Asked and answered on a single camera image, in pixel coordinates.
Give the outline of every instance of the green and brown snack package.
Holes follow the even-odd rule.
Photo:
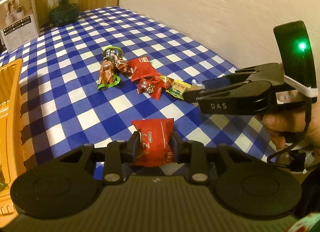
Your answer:
[[[98,90],[119,84],[120,77],[116,73],[116,60],[119,58],[123,58],[123,51],[119,47],[111,46],[103,51]]]

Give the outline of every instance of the black cable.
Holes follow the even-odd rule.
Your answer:
[[[273,159],[273,158],[275,158],[277,156],[280,156],[280,155],[282,155],[284,153],[288,153],[293,148],[295,148],[299,143],[301,143],[302,140],[306,137],[306,134],[308,132],[309,125],[310,125],[310,122],[311,122],[312,98],[305,97],[305,111],[306,111],[306,115],[305,115],[306,125],[305,125],[304,130],[301,133],[299,139],[295,143],[293,143],[292,145],[282,149],[281,151],[278,151],[278,152],[275,152],[274,154],[269,155],[268,158],[267,158],[267,163],[272,164],[272,165],[274,165],[276,167],[289,169],[289,165],[281,164],[281,163],[273,163],[271,161],[271,159]]]

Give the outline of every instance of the red snack package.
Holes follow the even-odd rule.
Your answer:
[[[157,70],[149,62],[149,57],[141,56],[128,61],[128,65],[133,68],[131,81],[158,75]]]
[[[158,79],[158,81],[151,81],[142,78],[138,84],[138,94],[142,92],[147,92],[155,100],[159,100],[161,96],[161,90],[163,86],[163,81]]]
[[[131,122],[141,133],[140,153],[134,165],[154,167],[173,161],[168,144],[173,131],[173,118]]]
[[[168,89],[170,87],[171,83],[174,82],[174,79],[169,78],[169,77],[167,77],[165,75],[161,75],[161,74],[153,76],[151,78],[152,81],[157,81],[159,79],[163,81],[163,86],[162,87],[165,88],[165,89]]]

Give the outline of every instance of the screw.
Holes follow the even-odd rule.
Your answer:
[[[159,178],[155,178],[155,179],[153,179],[152,181],[153,181],[153,182],[155,182],[155,183],[157,183],[157,182],[160,182],[160,181],[161,181],[161,179],[159,179]]]
[[[208,176],[204,173],[195,173],[192,175],[192,179],[196,182],[204,182],[208,179]]]
[[[104,176],[104,179],[105,179],[106,181],[115,182],[115,181],[120,180],[120,175],[115,174],[115,173],[109,173],[109,174],[106,174],[106,175]]]

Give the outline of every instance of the cardboard box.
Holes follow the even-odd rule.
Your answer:
[[[38,38],[35,0],[0,1],[0,31],[8,52]]]

